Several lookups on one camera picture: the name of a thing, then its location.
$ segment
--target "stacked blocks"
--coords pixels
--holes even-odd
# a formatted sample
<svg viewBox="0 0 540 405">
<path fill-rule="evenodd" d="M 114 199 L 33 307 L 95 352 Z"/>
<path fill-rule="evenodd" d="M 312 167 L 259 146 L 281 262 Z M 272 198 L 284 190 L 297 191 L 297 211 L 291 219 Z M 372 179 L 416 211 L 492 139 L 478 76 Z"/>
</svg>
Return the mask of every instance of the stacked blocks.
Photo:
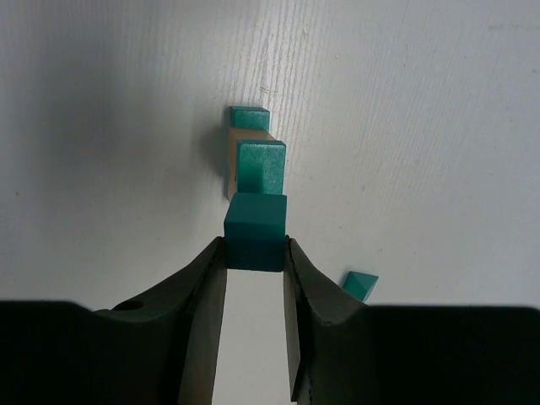
<svg viewBox="0 0 540 405">
<path fill-rule="evenodd" d="M 224 221 L 227 267 L 267 272 L 284 268 L 287 197 L 285 144 L 268 133 L 270 112 L 231 107 L 229 211 Z"/>
<path fill-rule="evenodd" d="M 378 279 L 378 276 L 371 274 L 348 272 L 343 289 L 358 300 L 366 301 Z"/>
<path fill-rule="evenodd" d="M 229 201 L 235 192 L 282 194 L 286 146 L 265 131 L 229 129 Z"/>
<path fill-rule="evenodd" d="M 281 272 L 286 216 L 287 196 L 237 192 L 224 222 L 227 267 Z"/>
</svg>

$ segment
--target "teal block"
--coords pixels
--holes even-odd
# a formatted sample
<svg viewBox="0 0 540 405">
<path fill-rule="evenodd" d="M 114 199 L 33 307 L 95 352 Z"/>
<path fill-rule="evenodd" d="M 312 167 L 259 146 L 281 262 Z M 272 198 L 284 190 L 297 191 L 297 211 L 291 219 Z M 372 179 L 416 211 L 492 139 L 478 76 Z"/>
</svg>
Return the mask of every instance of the teal block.
<svg viewBox="0 0 540 405">
<path fill-rule="evenodd" d="M 230 125 L 270 132 L 270 111 L 261 107 L 230 107 Z"/>
<path fill-rule="evenodd" d="M 285 143 L 240 140 L 236 145 L 236 190 L 283 194 Z"/>
<path fill-rule="evenodd" d="M 281 272 L 287 196 L 237 192 L 225 216 L 227 267 Z"/>
<path fill-rule="evenodd" d="M 360 301 L 366 301 L 378 279 L 371 274 L 348 272 L 343 289 Z"/>
</svg>

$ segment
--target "screw hole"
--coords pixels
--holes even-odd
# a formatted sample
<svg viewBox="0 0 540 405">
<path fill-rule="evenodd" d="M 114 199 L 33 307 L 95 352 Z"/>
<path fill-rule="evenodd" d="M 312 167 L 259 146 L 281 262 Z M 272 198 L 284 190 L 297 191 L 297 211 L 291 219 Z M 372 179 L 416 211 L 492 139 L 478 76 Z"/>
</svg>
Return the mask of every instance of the screw hole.
<svg viewBox="0 0 540 405">
<path fill-rule="evenodd" d="M 143 302 L 141 301 L 124 301 L 115 306 L 112 310 L 113 311 L 133 311 L 133 310 L 140 310 L 144 307 Z"/>
</svg>

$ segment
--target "teal cube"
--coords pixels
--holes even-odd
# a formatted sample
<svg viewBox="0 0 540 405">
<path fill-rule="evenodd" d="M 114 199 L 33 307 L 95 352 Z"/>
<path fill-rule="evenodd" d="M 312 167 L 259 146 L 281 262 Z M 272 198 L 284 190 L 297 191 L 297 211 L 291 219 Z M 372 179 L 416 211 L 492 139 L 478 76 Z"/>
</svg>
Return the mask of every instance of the teal cube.
<svg viewBox="0 0 540 405">
<path fill-rule="evenodd" d="M 261 107 L 230 107 L 230 125 L 270 132 L 270 111 Z"/>
<path fill-rule="evenodd" d="M 283 194 L 285 143 L 245 139 L 236 145 L 236 190 Z"/>
<path fill-rule="evenodd" d="M 281 272 L 287 196 L 237 192 L 225 216 L 227 267 Z"/>
<path fill-rule="evenodd" d="M 378 276 L 371 274 L 348 272 L 343 289 L 360 301 L 365 301 L 375 287 Z"/>
</svg>

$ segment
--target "small teal triangular block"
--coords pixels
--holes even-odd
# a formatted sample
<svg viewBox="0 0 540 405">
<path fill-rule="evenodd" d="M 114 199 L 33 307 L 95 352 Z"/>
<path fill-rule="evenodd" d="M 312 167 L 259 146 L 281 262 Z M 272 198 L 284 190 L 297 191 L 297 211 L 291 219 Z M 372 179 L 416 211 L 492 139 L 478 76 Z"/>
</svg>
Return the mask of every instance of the small teal triangular block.
<svg viewBox="0 0 540 405">
<path fill-rule="evenodd" d="M 360 301 L 366 301 L 375 287 L 379 276 L 372 274 L 348 272 L 343 289 Z"/>
</svg>

